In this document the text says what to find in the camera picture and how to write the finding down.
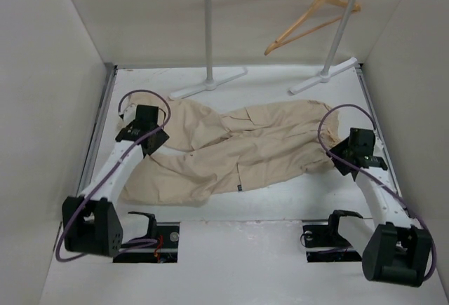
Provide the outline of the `beige trousers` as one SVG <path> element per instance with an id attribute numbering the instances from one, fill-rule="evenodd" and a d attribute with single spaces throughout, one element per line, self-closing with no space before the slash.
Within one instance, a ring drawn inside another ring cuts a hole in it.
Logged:
<path id="1" fill-rule="evenodd" d="M 227 113 L 193 100 L 170 103 L 165 127 L 170 154 L 146 156 L 121 192 L 150 205 L 206 201 L 332 168 L 325 148 L 339 142 L 339 118 L 329 105 L 293 100 Z"/>

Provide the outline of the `wooden clothes hanger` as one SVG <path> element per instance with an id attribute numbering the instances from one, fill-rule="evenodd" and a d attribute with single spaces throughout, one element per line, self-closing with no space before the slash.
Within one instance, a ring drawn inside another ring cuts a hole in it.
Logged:
<path id="1" fill-rule="evenodd" d="M 360 11 L 360 4 L 350 0 L 299 0 L 297 6 L 276 12 L 279 30 L 271 35 L 264 55 L 343 20 L 345 13 Z"/>

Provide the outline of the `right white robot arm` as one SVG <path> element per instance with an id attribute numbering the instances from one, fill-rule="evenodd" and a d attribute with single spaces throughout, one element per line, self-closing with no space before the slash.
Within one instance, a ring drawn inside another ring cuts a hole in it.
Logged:
<path id="1" fill-rule="evenodd" d="M 419 287 L 425 280 L 432 249 L 431 234 L 415 225 L 403 201 L 392 192 L 388 167 L 375 155 L 373 130 L 351 128 L 349 136 L 330 151 L 342 175 L 351 175 L 368 204 L 373 225 L 357 212 L 335 211 L 337 222 L 326 227 L 327 241 L 346 241 L 361 256 L 369 281 Z"/>

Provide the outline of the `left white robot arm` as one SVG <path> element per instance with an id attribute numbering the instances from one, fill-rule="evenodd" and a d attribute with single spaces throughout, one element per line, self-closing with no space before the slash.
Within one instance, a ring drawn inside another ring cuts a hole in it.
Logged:
<path id="1" fill-rule="evenodd" d="M 105 164 L 78 195 L 62 204 L 63 233 L 59 248 L 81 255 L 117 256 L 122 247 L 150 248 L 156 243 L 156 220 L 143 212 L 117 212 L 119 196 L 130 175 L 167 140 L 158 124 L 160 109 L 131 105 L 125 126 L 115 138 Z"/>

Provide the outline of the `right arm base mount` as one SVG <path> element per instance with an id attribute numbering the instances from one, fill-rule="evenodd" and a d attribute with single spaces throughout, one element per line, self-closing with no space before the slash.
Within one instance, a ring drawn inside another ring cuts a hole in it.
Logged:
<path id="1" fill-rule="evenodd" d="M 360 254 L 328 224 L 303 225 L 300 243 L 308 263 L 361 262 Z"/>

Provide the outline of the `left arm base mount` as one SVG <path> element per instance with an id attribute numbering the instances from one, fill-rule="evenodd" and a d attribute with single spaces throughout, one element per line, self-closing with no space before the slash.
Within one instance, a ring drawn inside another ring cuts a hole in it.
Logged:
<path id="1" fill-rule="evenodd" d="M 180 242 L 180 223 L 158 223 L 153 243 L 136 242 L 124 245 L 113 258 L 115 264 L 172 264 L 177 263 Z"/>

